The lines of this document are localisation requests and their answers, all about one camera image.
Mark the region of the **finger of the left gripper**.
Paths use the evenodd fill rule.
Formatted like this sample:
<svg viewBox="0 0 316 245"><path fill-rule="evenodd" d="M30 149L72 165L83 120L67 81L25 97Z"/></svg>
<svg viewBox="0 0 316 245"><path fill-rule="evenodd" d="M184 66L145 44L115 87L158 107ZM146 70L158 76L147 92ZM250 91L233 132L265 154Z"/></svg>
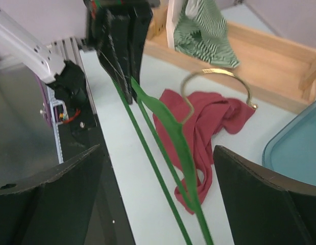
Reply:
<svg viewBox="0 0 316 245"><path fill-rule="evenodd" d="M140 69L145 39L153 13L148 2L134 2L130 6L129 52L131 78L140 84Z"/></svg>
<svg viewBox="0 0 316 245"><path fill-rule="evenodd" d="M118 7L104 7L98 11L102 18L98 58L101 66L117 83L128 104L133 103L130 85L128 52L129 14Z"/></svg>

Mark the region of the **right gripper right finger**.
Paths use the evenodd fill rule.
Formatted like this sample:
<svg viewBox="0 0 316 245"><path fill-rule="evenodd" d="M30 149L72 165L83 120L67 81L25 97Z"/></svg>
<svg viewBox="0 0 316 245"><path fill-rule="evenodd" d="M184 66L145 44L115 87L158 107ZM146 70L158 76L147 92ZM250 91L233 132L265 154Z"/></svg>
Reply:
<svg viewBox="0 0 316 245"><path fill-rule="evenodd" d="M213 159L235 244L316 244L316 186L221 145Z"/></svg>

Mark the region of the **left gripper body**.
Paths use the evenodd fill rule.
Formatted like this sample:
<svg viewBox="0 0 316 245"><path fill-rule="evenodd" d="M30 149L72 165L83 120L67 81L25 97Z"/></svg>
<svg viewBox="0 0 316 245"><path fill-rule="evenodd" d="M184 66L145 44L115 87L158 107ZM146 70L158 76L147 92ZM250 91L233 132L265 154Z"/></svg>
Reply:
<svg viewBox="0 0 316 245"><path fill-rule="evenodd" d="M107 44L108 24L105 1L83 1L87 9L86 44L88 47L100 51Z"/></svg>

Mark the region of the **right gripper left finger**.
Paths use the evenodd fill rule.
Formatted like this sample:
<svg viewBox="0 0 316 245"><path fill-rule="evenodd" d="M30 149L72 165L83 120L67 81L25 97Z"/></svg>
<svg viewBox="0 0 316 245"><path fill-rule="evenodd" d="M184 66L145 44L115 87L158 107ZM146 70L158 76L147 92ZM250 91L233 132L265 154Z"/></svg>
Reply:
<svg viewBox="0 0 316 245"><path fill-rule="evenodd" d="M101 145L0 188L0 244L84 244L101 176Z"/></svg>

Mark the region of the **red tank top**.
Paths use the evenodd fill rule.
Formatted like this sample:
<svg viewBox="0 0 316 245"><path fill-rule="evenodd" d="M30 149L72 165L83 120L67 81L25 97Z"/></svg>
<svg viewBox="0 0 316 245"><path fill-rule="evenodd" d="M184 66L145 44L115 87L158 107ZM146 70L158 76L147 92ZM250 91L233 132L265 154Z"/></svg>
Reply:
<svg viewBox="0 0 316 245"><path fill-rule="evenodd" d="M239 99L226 98L216 92L193 92L188 97L194 106L194 114L183 126L183 134L193 156L195 168L202 172L203 181L197 178L197 191L200 204L205 200L212 184L213 135L225 129L229 134L238 133L255 113L255 110ZM176 120L180 121L189 112L184 99L173 90L165 89L160 99ZM156 132L162 141L170 160L181 172L183 169L174 145L156 115L153 115Z"/></svg>

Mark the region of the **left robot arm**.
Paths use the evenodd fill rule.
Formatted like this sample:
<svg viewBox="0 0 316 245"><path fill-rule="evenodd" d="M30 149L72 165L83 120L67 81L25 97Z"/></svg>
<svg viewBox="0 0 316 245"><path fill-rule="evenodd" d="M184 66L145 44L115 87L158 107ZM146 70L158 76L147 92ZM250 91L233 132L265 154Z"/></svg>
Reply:
<svg viewBox="0 0 316 245"><path fill-rule="evenodd" d="M138 82L145 39L160 1L85 1L86 44L121 91L127 104L137 99L132 82ZM62 112L46 115L68 124L72 132L96 125L80 65L52 53L0 8L0 44L26 65L65 104Z"/></svg>

